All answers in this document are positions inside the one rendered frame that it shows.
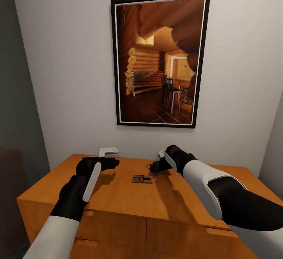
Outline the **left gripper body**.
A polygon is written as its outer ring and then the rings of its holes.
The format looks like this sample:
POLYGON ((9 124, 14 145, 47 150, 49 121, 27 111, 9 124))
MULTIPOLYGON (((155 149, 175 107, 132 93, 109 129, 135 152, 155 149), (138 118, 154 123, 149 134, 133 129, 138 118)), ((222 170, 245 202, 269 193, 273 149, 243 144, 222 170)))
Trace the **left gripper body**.
POLYGON ((104 171, 106 169, 114 169, 116 167, 115 166, 115 157, 107 157, 107 158, 102 157, 100 159, 102 159, 105 163, 104 169, 102 171, 104 171))

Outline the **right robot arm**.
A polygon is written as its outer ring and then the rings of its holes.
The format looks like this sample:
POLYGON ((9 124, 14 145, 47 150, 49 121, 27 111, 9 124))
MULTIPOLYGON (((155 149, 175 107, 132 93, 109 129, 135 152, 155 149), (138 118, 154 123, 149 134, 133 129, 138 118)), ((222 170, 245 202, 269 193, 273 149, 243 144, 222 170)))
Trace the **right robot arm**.
POLYGON ((177 146, 158 152, 158 157, 150 172, 174 168, 207 212, 223 220, 259 259, 283 259, 283 206, 248 191, 234 176, 177 146))

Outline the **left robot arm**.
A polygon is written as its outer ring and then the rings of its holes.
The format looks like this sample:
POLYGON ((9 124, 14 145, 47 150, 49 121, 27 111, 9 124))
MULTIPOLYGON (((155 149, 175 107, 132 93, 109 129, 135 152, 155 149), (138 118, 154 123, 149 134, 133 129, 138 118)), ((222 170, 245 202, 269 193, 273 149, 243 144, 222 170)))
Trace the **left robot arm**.
POLYGON ((101 148, 99 156, 83 157, 76 175, 63 186, 54 209, 22 259, 69 259, 77 229, 100 172, 119 165, 117 148, 101 148))

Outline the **mousetrap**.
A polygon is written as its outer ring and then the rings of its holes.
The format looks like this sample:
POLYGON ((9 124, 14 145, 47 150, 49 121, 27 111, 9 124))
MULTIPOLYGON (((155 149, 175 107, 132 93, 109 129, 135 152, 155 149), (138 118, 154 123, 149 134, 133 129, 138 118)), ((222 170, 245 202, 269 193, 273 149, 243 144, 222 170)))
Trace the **mousetrap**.
POLYGON ((145 176, 145 175, 134 175, 132 178, 132 183, 145 183, 145 184, 152 184, 153 177, 152 176, 145 176))
MULTIPOLYGON (((150 169, 150 166, 152 165, 152 163, 151 164, 148 164, 148 165, 146 165, 146 167, 148 168, 148 169, 150 169)), ((157 175, 160 175, 160 174, 162 174, 162 172, 155 172, 155 171, 152 171, 152 174, 154 175, 154 176, 157 176, 157 175)))

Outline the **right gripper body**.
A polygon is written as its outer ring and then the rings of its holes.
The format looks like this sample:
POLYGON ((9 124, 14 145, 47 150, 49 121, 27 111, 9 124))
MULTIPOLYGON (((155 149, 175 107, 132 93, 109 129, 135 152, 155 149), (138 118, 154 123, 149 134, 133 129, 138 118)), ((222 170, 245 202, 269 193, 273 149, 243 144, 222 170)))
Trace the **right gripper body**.
POLYGON ((173 167, 165 166, 164 163, 162 162, 162 159, 160 159, 159 161, 155 161, 152 164, 153 164, 153 168, 155 169, 155 172, 166 171, 168 169, 173 168, 173 167))

